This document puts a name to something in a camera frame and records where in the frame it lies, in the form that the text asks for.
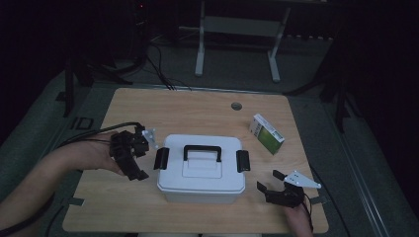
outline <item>black handle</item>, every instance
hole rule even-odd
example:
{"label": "black handle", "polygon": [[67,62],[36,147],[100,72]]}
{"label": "black handle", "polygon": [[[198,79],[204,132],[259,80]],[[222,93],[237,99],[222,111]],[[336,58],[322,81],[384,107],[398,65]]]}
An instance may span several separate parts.
{"label": "black handle", "polygon": [[219,146],[186,145],[184,147],[184,161],[188,160],[188,151],[190,150],[216,151],[216,162],[221,162],[221,147]]}
{"label": "black handle", "polygon": [[167,161],[169,160],[170,149],[167,147],[162,147],[157,150],[156,159],[154,160],[154,170],[166,170]]}

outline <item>human arm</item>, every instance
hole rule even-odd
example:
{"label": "human arm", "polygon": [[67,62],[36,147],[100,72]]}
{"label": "human arm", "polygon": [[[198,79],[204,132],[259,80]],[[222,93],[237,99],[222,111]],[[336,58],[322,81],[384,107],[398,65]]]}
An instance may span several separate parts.
{"label": "human arm", "polygon": [[312,237],[309,214],[303,204],[291,208],[284,206],[289,227],[295,237]]}
{"label": "human arm", "polygon": [[[43,157],[21,184],[0,203],[0,230],[33,216],[52,196],[62,178],[71,171],[105,169],[122,175],[118,164],[109,155],[108,141],[112,134],[90,137],[104,141],[70,143]],[[23,233],[20,231],[17,234],[24,236]]]}

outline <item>cardboard box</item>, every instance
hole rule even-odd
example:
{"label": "cardboard box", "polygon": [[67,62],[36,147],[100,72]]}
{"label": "cardboard box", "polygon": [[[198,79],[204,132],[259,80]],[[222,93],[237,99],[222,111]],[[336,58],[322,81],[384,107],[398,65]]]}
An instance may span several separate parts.
{"label": "cardboard box", "polygon": [[280,150],[285,141],[284,137],[260,114],[253,117],[249,129],[273,155]]}

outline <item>black cable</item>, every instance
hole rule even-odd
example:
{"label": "black cable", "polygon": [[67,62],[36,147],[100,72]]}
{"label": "black cable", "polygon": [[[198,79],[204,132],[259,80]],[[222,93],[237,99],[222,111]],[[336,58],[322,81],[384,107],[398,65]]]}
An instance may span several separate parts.
{"label": "black cable", "polygon": [[304,207],[305,211],[307,212],[307,215],[308,215],[308,223],[310,225],[311,232],[313,232],[314,227],[313,227],[313,221],[311,219],[311,207],[310,207],[310,210],[308,210],[307,205],[304,202],[302,203],[302,206]]}
{"label": "black cable", "polygon": [[110,69],[110,71],[117,73],[119,75],[125,74],[125,73],[129,73],[137,68],[139,68],[141,65],[143,64],[143,60],[141,58],[137,58],[132,65],[124,67],[124,68],[119,68],[119,69]]}
{"label": "black cable", "polygon": [[110,143],[111,141],[109,140],[101,140],[101,139],[80,139],[77,141],[97,141],[97,142],[104,142],[104,143]]}
{"label": "black cable", "polygon": [[32,225],[33,223],[35,223],[38,219],[40,219],[45,213],[46,211],[51,207],[52,202],[54,199],[54,195],[52,195],[47,201],[46,203],[31,217],[29,217],[28,219],[17,223],[11,227],[8,227],[6,229],[2,229],[0,230],[0,237],[4,237],[4,236],[9,236],[13,233],[16,233],[18,231],[21,231],[23,229],[25,229],[26,227]]}
{"label": "black cable", "polygon": [[52,217],[52,220],[49,222],[48,228],[45,231],[45,237],[49,236],[50,229],[52,227],[52,223],[55,221],[55,218],[59,215],[59,213],[64,209],[64,206],[62,205],[59,210],[55,213],[55,215]]}
{"label": "black cable", "polygon": [[98,133],[102,133],[102,132],[106,132],[106,131],[110,131],[110,130],[115,130],[117,128],[123,127],[123,126],[130,126],[130,125],[134,125],[134,126],[141,126],[141,124],[139,122],[136,121],[130,121],[130,122],[124,122],[118,125],[114,125],[114,126],[109,126],[109,127],[105,127],[99,130],[89,130],[80,134],[77,134],[73,137],[68,138],[67,140],[63,141],[59,147],[64,146],[66,144],[75,142],[75,141],[79,141],[81,139],[85,139],[88,136],[92,136]]}
{"label": "black cable", "polygon": [[160,79],[161,83],[167,87],[169,90],[175,90],[173,85],[167,80],[167,78],[160,72],[160,70],[157,68],[157,66],[154,64],[154,62],[150,59],[150,57],[147,55],[147,60],[151,63],[151,66],[154,68],[154,70],[157,72],[157,76]]}
{"label": "black cable", "polygon": [[310,212],[309,212],[309,214],[310,214],[310,216],[311,216],[311,212],[312,212],[312,210],[313,210],[313,204],[311,203],[311,199],[310,199],[310,197],[308,197],[308,195],[307,194],[304,194],[306,197],[307,197],[307,199],[308,199],[308,203],[310,203]]}
{"label": "black cable", "polygon": [[132,82],[121,78],[116,73],[112,72],[111,70],[108,70],[103,65],[96,63],[94,60],[88,58],[87,56],[82,55],[81,57],[89,65],[89,68],[91,70],[94,70],[98,73],[101,73],[101,74],[105,75],[106,77],[108,77],[109,79],[111,79],[111,80],[113,80],[113,81],[115,81],[119,84],[132,85]]}
{"label": "black cable", "polygon": [[185,87],[187,87],[190,91],[192,91],[192,89],[191,89],[191,87],[189,87],[188,85],[186,85],[184,82],[182,82],[182,81],[180,81],[180,80],[176,80],[176,79],[173,79],[173,78],[168,78],[168,77],[166,77],[164,74],[163,74],[163,72],[161,71],[161,60],[162,60],[162,56],[161,56],[161,50],[160,50],[160,48],[156,45],[156,44],[154,44],[154,43],[151,43],[150,44],[151,46],[153,46],[153,47],[155,47],[156,49],[157,49],[157,51],[158,51],[158,54],[159,54],[159,59],[158,59],[158,66],[156,66],[155,64],[154,64],[154,62],[148,57],[148,55],[147,55],[147,60],[151,63],[151,66],[154,68],[154,70],[156,71],[156,73],[157,73],[157,76],[159,77],[159,79],[160,79],[160,81],[169,89],[169,90],[177,90],[176,89],[176,86],[174,86],[170,81],[176,81],[176,82],[179,82],[179,83],[181,83],[183,86],[185,86]]}
{"label": "black cable", "polygon": [[309,163],[308,163],[308,166],[309,166],[309,167],[310,167],[310,169],[313,171],[314,175],[317,177],[317,179],[320,181],[320,183],[323,185],[324,190],[326,191],[326,193],[328,193],[328,195],[329,195],[329,197],[330,197],[330,200],[332,201],[333,205],[335,206],[336,212],[338,213],[338,215],[339,215],[339,217],[340,217],[340,219],[341,219],[341,221],[342,221],[342,224],[343,224],[343,227],[345,228],[346,233],[348,234],[348,236],[351,236],[351,234],[350,234],[350,232],[349,232],[349,229],[348,229],[348,226],[346,225],[346,223],[345,223],[345,221],[344,221],[344,219],[343,219],[342,213],[340,212],[340,210],[339,210],[339,208],[338,208],[338,206],[337,206],[337,204],[336,204],[335,199],[333,198],[333,196],[332,196],[332,195],[330,195],[330,192],[329,192],[329,190],[327,189],[326,184],[325,184],[325,183],[321,180],[320,176],[318,175],[318,173],[317,173],[317,171],[314,169],[314,167],[312,167],[312,166],[311,166],[311,164],[309,164]]}

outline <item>white plastic box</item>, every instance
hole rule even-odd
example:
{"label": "white plastic box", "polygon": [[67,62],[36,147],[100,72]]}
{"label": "white plastic box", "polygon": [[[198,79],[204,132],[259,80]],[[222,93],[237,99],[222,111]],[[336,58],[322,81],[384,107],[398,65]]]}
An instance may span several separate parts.
{"label": "white plastic box", "polygon": [[168,201],[233,203],[244,192],[236,137],[171,134],[164,147],[169,148],[167,167],[160,170],[157,186]]}

